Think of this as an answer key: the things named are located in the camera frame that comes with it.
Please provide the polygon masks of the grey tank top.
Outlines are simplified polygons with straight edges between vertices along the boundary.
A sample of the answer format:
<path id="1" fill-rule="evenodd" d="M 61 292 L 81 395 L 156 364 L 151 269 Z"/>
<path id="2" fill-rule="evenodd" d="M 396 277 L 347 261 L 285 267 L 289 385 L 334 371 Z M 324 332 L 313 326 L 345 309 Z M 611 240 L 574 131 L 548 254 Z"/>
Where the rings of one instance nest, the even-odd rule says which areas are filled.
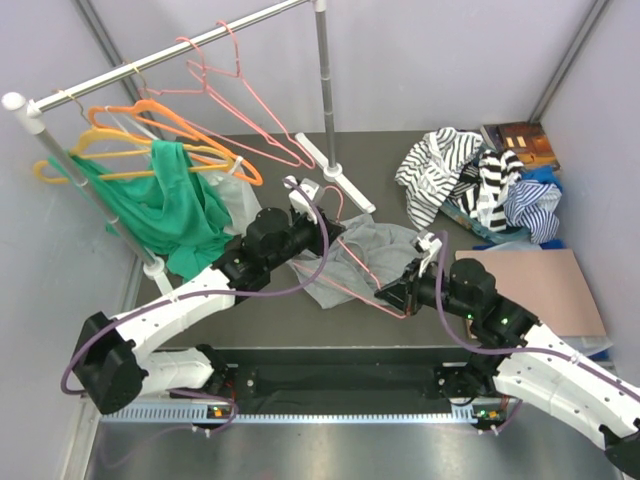
<path id="1" fill-rule="evenodd" d="M 400 277 L 406 265 L 417 256 L 412 246 L 417 232 L 413 229 L 391 223 L 378 223 L 369 214 L 348 219 L 343 225 L 345 231 L 339 238 L 363 260 L 379 278 L 382 286 Z M 330 309 L 355 300 L 323 281 L 308 283 L 310 274 L 294 266 L 294 261 L 313 272 L 319 267 L 321 258 L 306 251 L 288 263 L 298 280 L 305 285 L 306 293 L 321 308 Z M 342 250 L 336 240 L 329 247 L 322 273 L 353 292 L 385 307 L 388 306 L 386 302 L 374 297 L 375 291 L 380 287 L 378 288 L 364 270 Z"/>

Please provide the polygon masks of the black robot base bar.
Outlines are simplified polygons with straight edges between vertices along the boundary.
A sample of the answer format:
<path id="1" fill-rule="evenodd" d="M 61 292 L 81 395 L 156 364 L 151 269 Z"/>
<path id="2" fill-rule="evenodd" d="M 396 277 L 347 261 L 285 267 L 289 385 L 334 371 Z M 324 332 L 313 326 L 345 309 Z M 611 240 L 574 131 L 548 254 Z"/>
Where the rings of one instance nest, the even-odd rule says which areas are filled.
<path id="1" fill-rule="evenodd" d="M 488 388 L 457 347 L 219 348 L 200 392 L 243 414 L 418 414 L 466 406 Z"/>

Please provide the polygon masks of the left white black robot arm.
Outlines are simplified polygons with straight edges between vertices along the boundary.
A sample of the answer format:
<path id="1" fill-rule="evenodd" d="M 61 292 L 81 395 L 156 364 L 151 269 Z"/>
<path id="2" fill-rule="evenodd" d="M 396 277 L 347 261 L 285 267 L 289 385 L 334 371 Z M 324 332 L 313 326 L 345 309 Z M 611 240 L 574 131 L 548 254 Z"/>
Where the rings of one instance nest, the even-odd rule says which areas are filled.
<path id="1" fill-rule="evenodd" d="M 273 270 L 309 251 L 325 257 L 343 226 L 295 210 L 266 208 L 245 236 L 192 280 L 156 301 L 113 318 L 97 312 L 82 326 L 72 372 L 104 415 L 140 396 L 175 389 L 216 396 L 226 387 L 227 366 L 217 352 L 198 345 L 164 351 L 162 345 L 197 322 L 263 295 Z"/>

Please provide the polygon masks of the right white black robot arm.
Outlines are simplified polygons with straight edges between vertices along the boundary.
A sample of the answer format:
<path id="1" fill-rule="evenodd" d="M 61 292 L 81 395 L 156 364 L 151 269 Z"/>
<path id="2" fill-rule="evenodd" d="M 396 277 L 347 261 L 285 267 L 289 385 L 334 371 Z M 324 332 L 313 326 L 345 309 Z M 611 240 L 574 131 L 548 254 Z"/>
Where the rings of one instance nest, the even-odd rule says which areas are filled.
<path id="1" fill-rule="evenodd" d="M 558 337 L 536 315 L 498 293 L 496 279 L 475 259 L 448 271 L 420 270 L 375 293 L 402 312 L 421 307 L 470 323 L 477 340 L 466 365 L 446 375 L 448 397 L 505 395 L 546 412 L 588 438 L 621 472 L 639 476 L 639 390 Z"/>

